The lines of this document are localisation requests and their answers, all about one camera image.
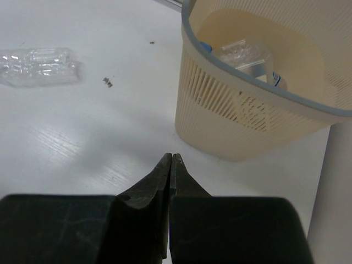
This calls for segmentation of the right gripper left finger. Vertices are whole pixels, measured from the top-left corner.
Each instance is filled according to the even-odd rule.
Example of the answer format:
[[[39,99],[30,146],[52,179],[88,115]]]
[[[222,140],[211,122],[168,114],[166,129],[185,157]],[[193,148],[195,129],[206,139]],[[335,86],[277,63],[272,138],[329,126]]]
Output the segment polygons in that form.
[[[1,199],[1,263],[161,263],[172,155],[118,195]]]

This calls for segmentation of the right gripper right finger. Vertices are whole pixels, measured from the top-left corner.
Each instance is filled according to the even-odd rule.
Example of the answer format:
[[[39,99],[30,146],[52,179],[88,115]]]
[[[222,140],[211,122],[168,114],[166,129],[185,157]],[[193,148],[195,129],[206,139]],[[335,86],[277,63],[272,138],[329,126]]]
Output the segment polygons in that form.
[[[313,263],[294,206],[281,197],[212,196],[181,155],[170,168],[173,263]]]

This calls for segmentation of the blue label clear bottle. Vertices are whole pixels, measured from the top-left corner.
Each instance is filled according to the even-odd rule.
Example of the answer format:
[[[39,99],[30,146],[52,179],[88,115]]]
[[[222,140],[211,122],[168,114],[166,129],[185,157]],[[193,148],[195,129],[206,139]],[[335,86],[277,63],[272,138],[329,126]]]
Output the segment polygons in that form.
[[[287,82],[273,69],[273,55],[258,39],[247,38],[214,48],[201,42],[203,48],[226,65],[274,87],[286,90]]]

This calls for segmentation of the long clear bottle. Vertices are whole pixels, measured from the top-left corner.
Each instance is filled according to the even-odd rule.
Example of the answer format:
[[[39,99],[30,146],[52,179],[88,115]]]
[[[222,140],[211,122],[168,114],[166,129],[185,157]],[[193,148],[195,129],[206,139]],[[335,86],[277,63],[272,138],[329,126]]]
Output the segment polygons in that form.
[[[75,84],[81,80],[81,62],[69,48],[1,50],[1,84],[43,87]]]

